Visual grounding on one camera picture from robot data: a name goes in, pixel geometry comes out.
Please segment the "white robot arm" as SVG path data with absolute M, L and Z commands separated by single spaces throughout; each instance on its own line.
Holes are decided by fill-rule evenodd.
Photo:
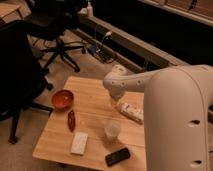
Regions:
M 142 92 L 147 171 L 210 171 L 208 109 L 213 67 L 179 65 L 128 75 L 115 66 L 103 79 L 110 96 Z

